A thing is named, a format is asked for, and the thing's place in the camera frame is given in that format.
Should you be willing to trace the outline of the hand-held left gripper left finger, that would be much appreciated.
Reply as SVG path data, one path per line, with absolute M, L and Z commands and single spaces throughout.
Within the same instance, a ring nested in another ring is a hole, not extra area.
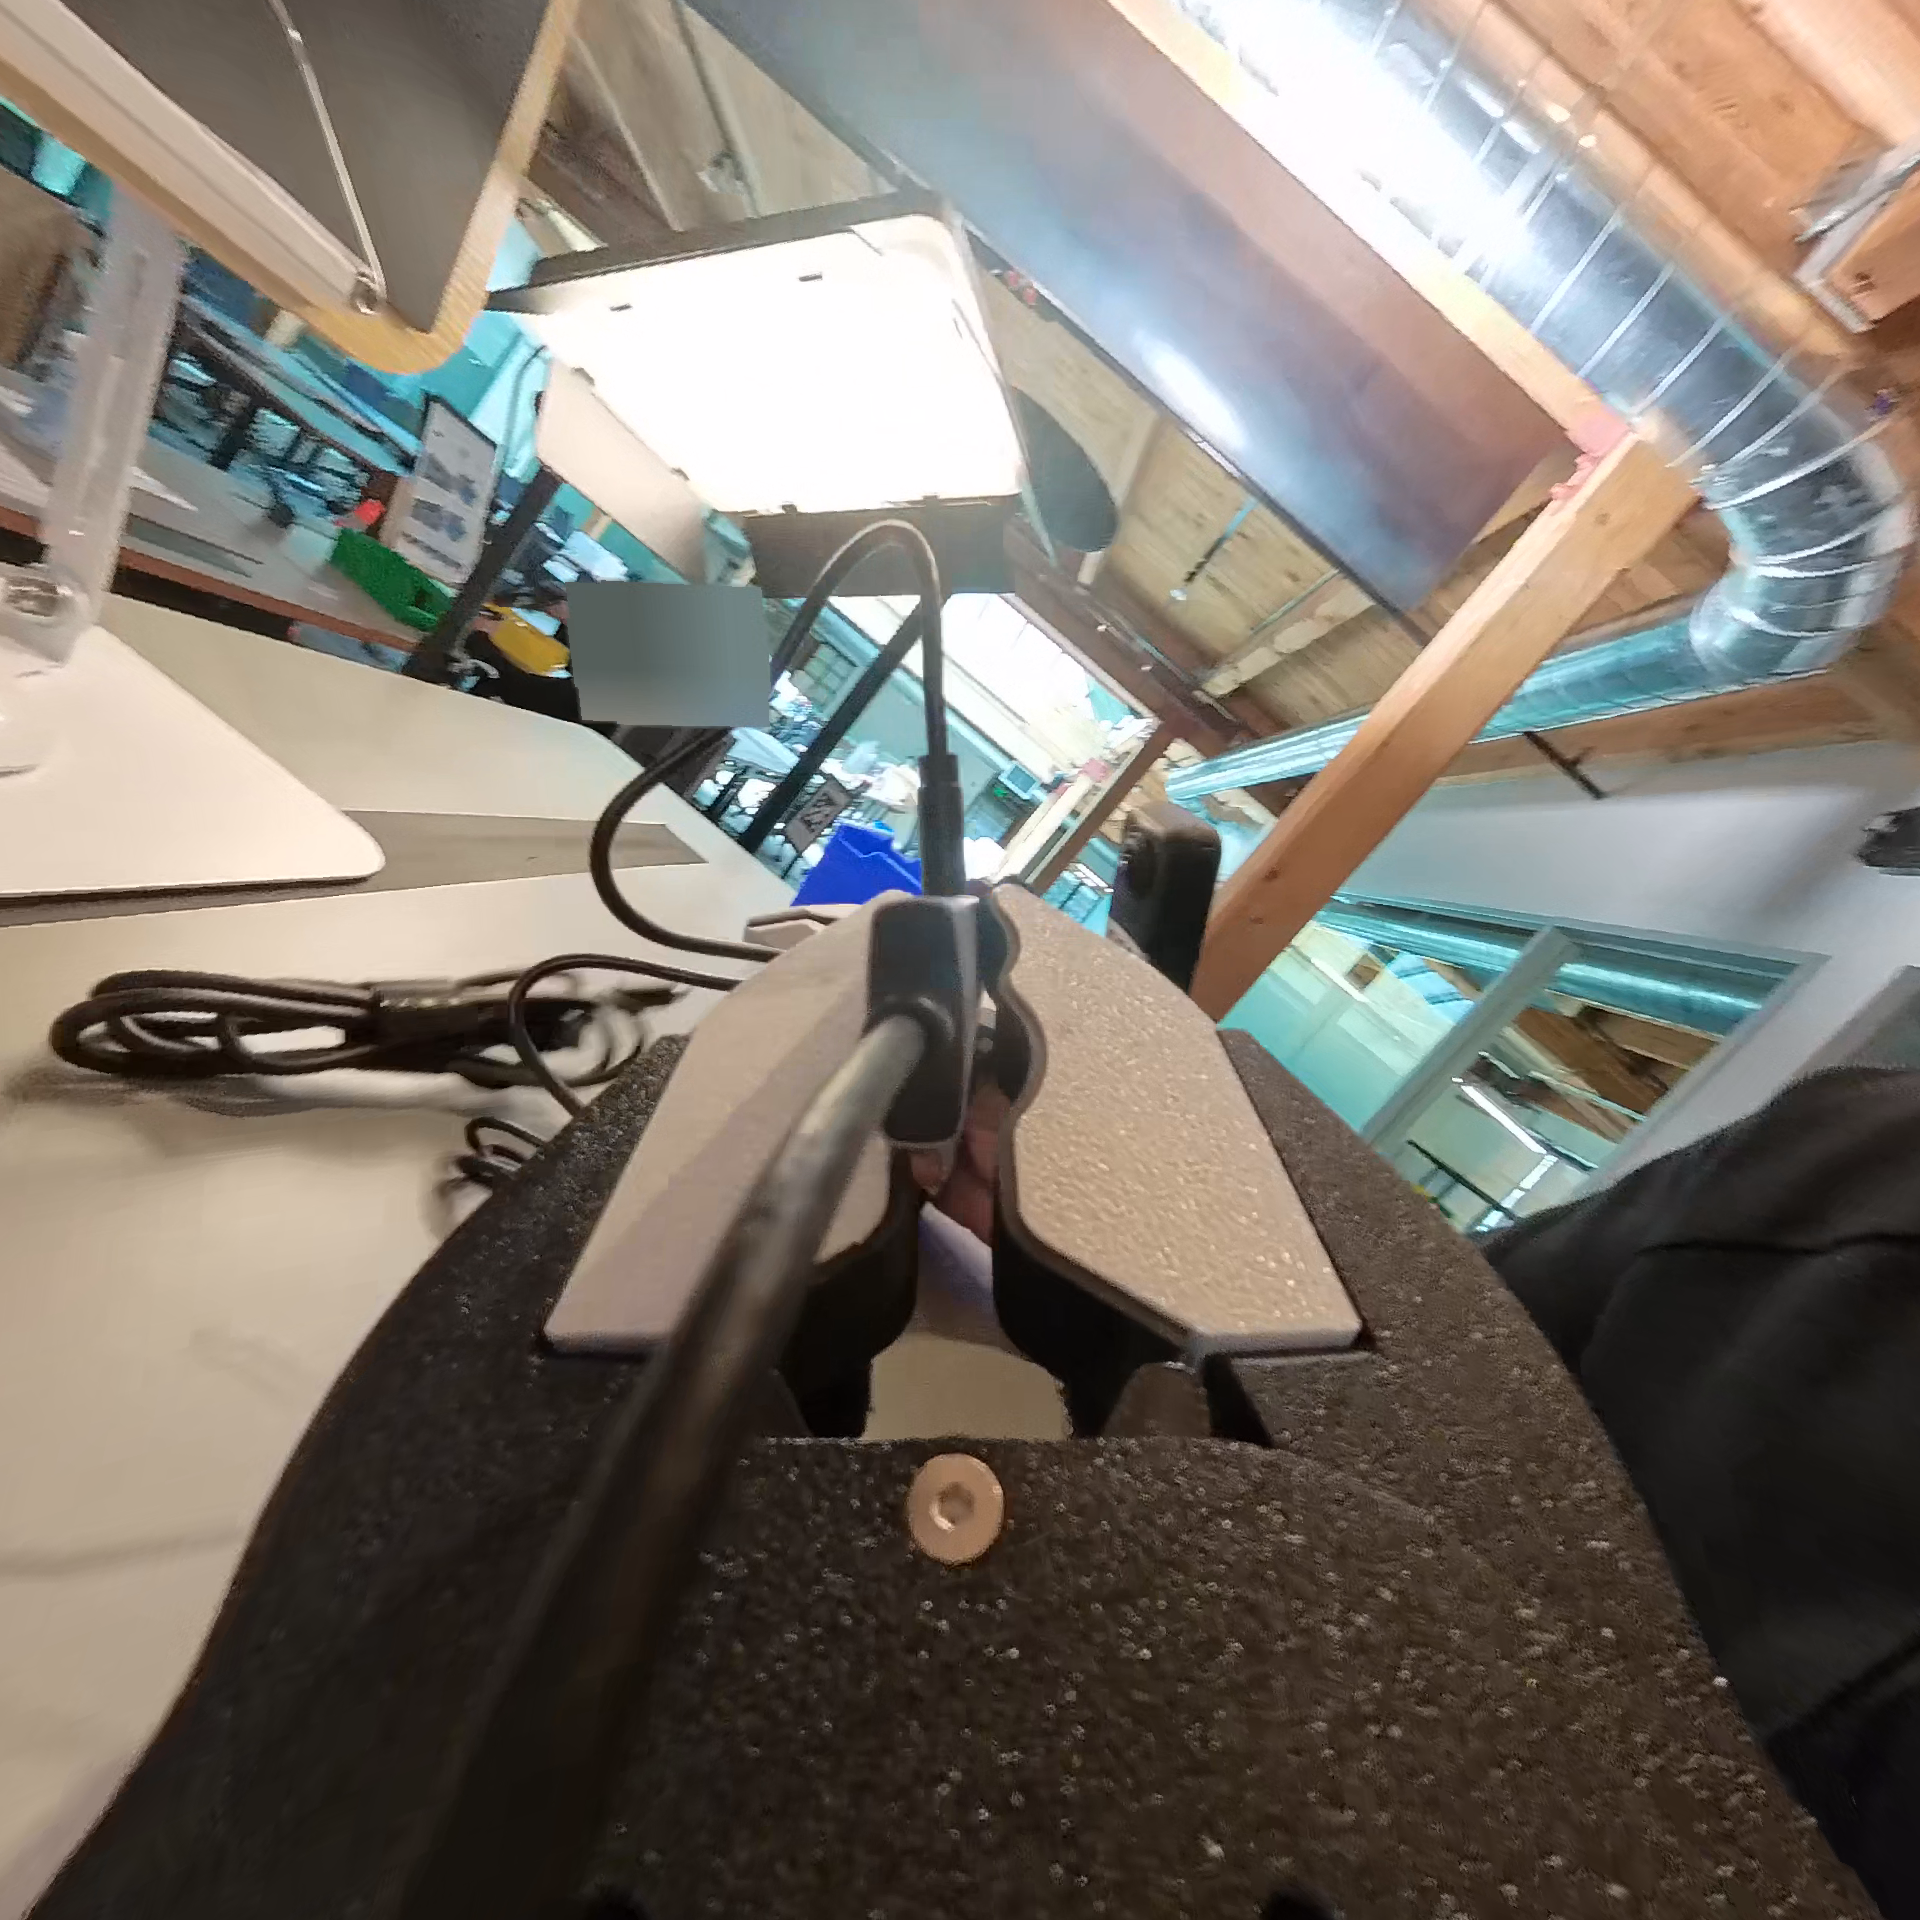
M 869 1017 L 876 903 L 816 925 L 691 1032 L 545 1324 L 557 1352 L 648 1357 L 674 1332 L 749 1189 Z M 918 1285 L 922 1192 L 870 1139 L 780 1372 L 806 1429 L 867 1429 L 873 1359 Z

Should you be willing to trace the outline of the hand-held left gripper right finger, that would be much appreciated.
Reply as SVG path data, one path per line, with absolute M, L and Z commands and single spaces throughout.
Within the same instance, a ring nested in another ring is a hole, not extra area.
M 1101 1429 L 1173 1365 L 1357 1349 L 1360 1310 L 1216 1024 L 1139 951 L 1021 886 L 993 911 L 1009 1112 L 994 1135 L 994 1307 Z

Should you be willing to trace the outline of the blue plastic bin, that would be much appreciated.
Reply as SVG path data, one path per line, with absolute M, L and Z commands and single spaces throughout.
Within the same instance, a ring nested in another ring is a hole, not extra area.
M 792 904 L 865 904 L 885 894 L 918 896 L 922 861 L 888 830 L 844 819 L 827 830 Z

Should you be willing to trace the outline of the person's right hand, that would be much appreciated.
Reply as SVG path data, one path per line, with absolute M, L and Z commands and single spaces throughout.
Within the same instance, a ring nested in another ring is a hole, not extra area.
M 996 1233 L 998 1134 L 1011 1103 L 994 1084 L 981 1084 L 966 1105 L 966 1119 L 952 1150 L 932 1207 L 984 1245 Z

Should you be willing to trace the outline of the black light stand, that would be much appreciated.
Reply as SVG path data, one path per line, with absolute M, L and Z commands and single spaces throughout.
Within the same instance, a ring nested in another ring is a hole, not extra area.
M 478 561 L 468 579 L 453 595 L 449 609 L 410 653 L 401 673 L 410 681 L 446 685 L 453 673 L 457 653 L 465 649 L 465 638 L 480 617 L 485 604 L 502 585 L 514 569 L 522 548 L 538 528 L 541 513 L 561 492 L 561 477 L 550 465 L 540 463 L 526 485 L 520 489 L 507 516 L 492 526 Z

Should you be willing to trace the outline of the studio light panel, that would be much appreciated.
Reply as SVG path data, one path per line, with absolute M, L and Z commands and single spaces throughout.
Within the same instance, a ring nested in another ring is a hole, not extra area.
M 732 520 L 770 588 L 825 537 L 915 520 L 954 591 L 1009 591 L 1004 528 L 1092 555 L 1120 516 L 1089 453 L 993 344 L 954 208 L 924 190 L 540 260 L 486 311 L 547 355 L 541 469 L 704 576 Z

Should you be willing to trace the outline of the green plastic bin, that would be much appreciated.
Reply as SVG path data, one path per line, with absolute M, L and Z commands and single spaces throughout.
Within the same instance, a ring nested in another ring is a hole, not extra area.
M 453 590 L 357 526 L 339 529 L 328 561 L 413 633 L 432 633 L 453 606 Z

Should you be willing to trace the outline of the printed roll-up banner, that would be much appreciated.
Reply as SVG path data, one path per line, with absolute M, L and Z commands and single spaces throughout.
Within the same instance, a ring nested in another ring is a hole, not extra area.
M 395 483 L 376 540 L 436 585 L 465 585 L 490 534 L 497 476 L 498 443 L 429 393 L 419 453 Z

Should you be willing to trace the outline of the black board with wooden edge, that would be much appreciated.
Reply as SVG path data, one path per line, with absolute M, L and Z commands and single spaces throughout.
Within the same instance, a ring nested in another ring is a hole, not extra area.
M 373 371 L 490 297 L 573 3 L 5 3 L 5 101 Z

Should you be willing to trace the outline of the wooden post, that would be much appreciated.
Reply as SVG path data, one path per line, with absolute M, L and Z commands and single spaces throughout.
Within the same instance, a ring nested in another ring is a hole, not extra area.
M 1226 1017 L 1610 583 L 1690 513 L 1692 485 L 1635 435 L 1500 558 L 1218 889 L 1192 997 Z

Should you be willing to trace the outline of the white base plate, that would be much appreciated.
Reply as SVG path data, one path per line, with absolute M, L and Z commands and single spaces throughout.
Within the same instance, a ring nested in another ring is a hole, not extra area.
M 153 657 L 248 665 L 251 630 L 125 596 L 54 655 L 5 609 L 2 899 L 184 896 L 357 883 L 376 837 Z

